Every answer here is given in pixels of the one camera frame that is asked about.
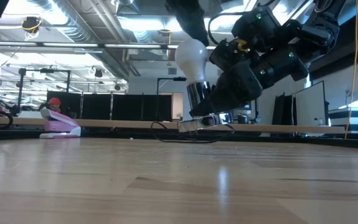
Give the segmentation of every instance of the light wood surface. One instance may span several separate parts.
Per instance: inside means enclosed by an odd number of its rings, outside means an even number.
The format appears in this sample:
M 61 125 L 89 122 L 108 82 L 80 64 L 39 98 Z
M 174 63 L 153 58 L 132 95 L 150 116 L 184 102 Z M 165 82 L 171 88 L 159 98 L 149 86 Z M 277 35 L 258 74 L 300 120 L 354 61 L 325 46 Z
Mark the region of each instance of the light wood surface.
M 150 128 L 151 121 L 106 121 L 95 119 L 76 119 L 81 127 L 99 127 L 99 128 Z M 47 121 L 39 118 L 14 118 L 14 124 L 22 125 L 45 125 Z M 8 123 L 8 119 L 0 117 L 0 124 Z M 163 123 L 168 129 L 178 129 L 177 122 Z M 288 126 L 288 125 L 256 125 L 256 124 L 231 124 L 236 131 L 253 131 L 262 133 L 326 133 L 326 134 L 343 134 L 343 127 L 328 126 Z M 227 131 L 225 126 L 208 128 L 208 130 Z
M 0 141 L 0 223 L 358 223 L 358 149 Z

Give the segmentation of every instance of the ceiling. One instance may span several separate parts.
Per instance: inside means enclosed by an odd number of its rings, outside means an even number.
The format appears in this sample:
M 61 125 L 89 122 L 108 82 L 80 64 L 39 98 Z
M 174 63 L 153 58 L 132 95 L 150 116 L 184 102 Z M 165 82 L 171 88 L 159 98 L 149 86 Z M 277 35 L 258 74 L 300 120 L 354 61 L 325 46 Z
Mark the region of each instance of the ceiling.
M 42 25 L 36 38 L 27 41 L 37 42 L 104 42 L 104 43 L 158 43 L 179 44 L 189 36 L 184 33 L 176 19 L 165 8 L 165 0 L 134 0 L 133 5 L 123 6 L 119 0 L 10 0 L 0 20 L 0 40 L 23 41 L 26 35 L 21 22 L 27 16 L 42 18 Z M 222 11 L 248 11 L 258 2 L 267 0 L 199 0 L 208 18 Z M 270 5 L 280 23 L 287 19 L 307 20 L 313 10 L 313 0 L 277 0 Z M 354 16 L 355 0 L 348 0 L 339 18 L 340 22 Z M 231 39 L 231 26 L 237 17 L 221 17 L 216 19 L 213 35 L 216 40 Z M 170 33 L 160 32 L 168 29 Z M 0 77 L 3 81 L 0 90 L 17 90 L 19 67 L 70 69 L 72 80 L 83 82 L 72 84 L 70 91 L 110 92 L 115 85 L 121 86 L 119 93 L 127 90 L 129 77 L 174 77 L 169 75 L 169 68 L 178 68 L 174 61 L 174 51 L 163 50 L 117 50 L 117 49 L 64 49 L 0 47 Z M 94 77 L 94 70 L 101 69 L 102 78 Z M 212 79 L 217 78 L 217 68 L 208 63 L 207 73 Z M 176 76 L 184 74 L 177 69 Z M 47 75 L 50 79 L 61 80 L 65 85 L 64 73 Z M 25 79 L 45 79 L 45 74 L 26 75 Z M 25 89 L 30 91 L 59 90 L 56 83 L 26 82 Z

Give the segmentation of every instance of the pink object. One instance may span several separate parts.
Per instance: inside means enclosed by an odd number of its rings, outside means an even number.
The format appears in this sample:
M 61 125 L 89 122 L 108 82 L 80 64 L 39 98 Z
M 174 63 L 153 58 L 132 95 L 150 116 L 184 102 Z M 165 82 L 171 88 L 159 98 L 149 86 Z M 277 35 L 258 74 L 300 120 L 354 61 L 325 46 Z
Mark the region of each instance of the pink object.
M 60 131 L 61 133 L 43 133 L 40 138 L 59 139 L 81 136 L 81 127 L 73 119 L 48 109 L 42 109 L 41 115 L 48 120 L 45 124 L 46 131 Z

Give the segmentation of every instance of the metal cylinder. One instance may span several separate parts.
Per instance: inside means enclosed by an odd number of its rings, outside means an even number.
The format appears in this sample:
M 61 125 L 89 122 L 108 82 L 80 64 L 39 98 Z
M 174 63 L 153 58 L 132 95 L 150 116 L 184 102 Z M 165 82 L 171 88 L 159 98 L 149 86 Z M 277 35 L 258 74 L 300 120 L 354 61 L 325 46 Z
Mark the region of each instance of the metal cylinder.
M 201 103 L 210 92 L 209 82 L 203 81 L 189 84 L 187 86 L 187 93 L 189 95 L 191 109 Z

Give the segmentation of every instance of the white light bulb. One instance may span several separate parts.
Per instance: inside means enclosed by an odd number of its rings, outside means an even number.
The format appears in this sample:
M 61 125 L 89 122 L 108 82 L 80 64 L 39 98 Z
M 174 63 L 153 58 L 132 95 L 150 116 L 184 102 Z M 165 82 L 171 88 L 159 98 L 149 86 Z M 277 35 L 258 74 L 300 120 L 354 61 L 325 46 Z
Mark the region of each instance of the white light bulb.
M 186 40 L 178 46 L 175 58 L 189 84 L 205 81 L 207 55 L 204 44 L 196 39 Z

